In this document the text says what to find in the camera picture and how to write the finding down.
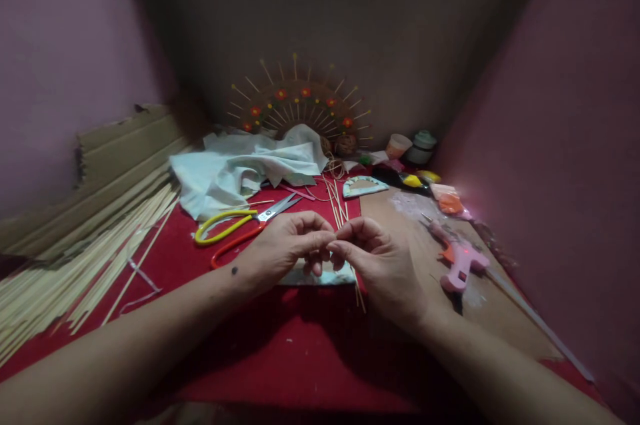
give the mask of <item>forearm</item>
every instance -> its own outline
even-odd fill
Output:
[[[16,424],[108,422],[250,298],[253,285],[231,270],[210,272],[9,379],[0,414]]]
[[[496,423],[619,423],[544,366],[450,310],[430,310],[411,332]]]

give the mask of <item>sunburst decoration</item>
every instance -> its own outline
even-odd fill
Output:
[[[335,88],[329,85],[335,68],[333,64],[330,64],[322,83],[313,80],[311,65],[306,74],[298,74],[297,54],[293,54],[292,78],[285,77],[282,64],[277,64],[280,80],[277,73],[273,76],[269,73],[265,61],[261,59],[260,65],[269,80],[268,84],[256,85],[246,76],[249,85],[244,91],[232,84],[236,97],[233,102],[229,102],[233,106],[233,112],[228,111],[227,114],[237,119],[242,129],[253,133],[258,133],[262,128],[274,130],[276,138],[280,139],[291,127],[304,123],[322,137],[335,141],[341,135],[352,135],[357,139],[360,130],[371,127],[358,127],[359,124],[356,123],[371,114],[371,110],[362,111],[364,97],[357,100],[352,98],[358,91],[358,86],[340,97],[338,92],[347,78],[342,78]]]

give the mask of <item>scissors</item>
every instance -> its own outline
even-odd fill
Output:
[[[245,223],[249,222],[252,218],[257,218],[257,220],[260,222],[258,227],[254,228],[250,232],[245,233],[244,235],[236,238],[235,240],[229,242],[228,244],[222,246],[220,249],[216,250],[215,254],[213,254],[213,256],[211,257],[211,267],[220,268],[221,265],[217,264],[217,259],[220,258],[221,255],[225,254],[226,252],[231,250],[233,247],[240,245],[245,240],[248,240],[249,238],[258,235],[267,226],[267,222],[269,220],[271,220],[273,217],[278,215],[280,212],[284,212],[289,207],[292,207],[293,205],[297,204],[300,200],[302,200],[302,198],[299,198],[294,201],[291,201],[291,199],[294,196],[295,196],[295,193],[289,195],[286,199],[282,199],[277,204],[273,205],[272,207],[269,207],[267,210],[265,210],[261,214],[258,214],[258,211],[228,211],[228,212],[222,212],[219,215],[211,217],[209,220],[204,222],[202,226],[198,228],[198,231],[195,233],[195,242],[198,245],[211,245],[216,242],[219,242],[226,236],[229,236],[234,230],[237,230],[238,228],[242,227]],[[211,225],[216,223],[221,218],[225,218],[228,216],[235,216],[235,215],[245,215],[246,217],[241,220],[238,220],[235,224],[231,225],[227,230],[219,233],[218,235],[211,238],[207,238],[205,240],[202,239],[203,232],[207,230]]]

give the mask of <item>red cloth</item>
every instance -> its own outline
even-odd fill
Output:
[[[311,189],[327,198],[324,185]],[[279,200],[281,190],[260,192],[255,200]],[[265,210],[272,204],[258,206]],[[312,209],[332,224],[329,203],[301,200],[289,211]],[[349,201],[349,216],[360,215],[359,201]],[[254,222],[245,227],[255,226]],[[208,272],[214,246],[199,248],[197,225],[178,206],[149,251],[144,270],[167,293]],[[137,260],[149,233],[140,247]],[[224,264],[236,255],[221,259]],[[100,325],[131,272],[117,279],[81,333]],[[149,287],[134,278],[119,309],[145,296]],[[4,380],[71,341],[63,326],[36,337],[0,368]],[[599,399],[568,362],[545,363],[585,393]],[[353,286],[275,287],[219,326],[172,371],[150,401],[195,400],[252,403],[306,410],[420,412],[448,420],[478,420],[476,407],[424,348],[416,344],[373,340],[369,320],[355,306]]]

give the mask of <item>glue gun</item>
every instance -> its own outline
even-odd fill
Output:
[[[485,270],[489,259],[468,240],[455,232],[449,225],[440,225],[436,220],[422,214],[427,219],[427,229],[442,240],[447,249],[440,255],[451,263],[451,270],[440,278],[440,285],[447,292],[462,293],[467,288],[467,277],[471,269]]]

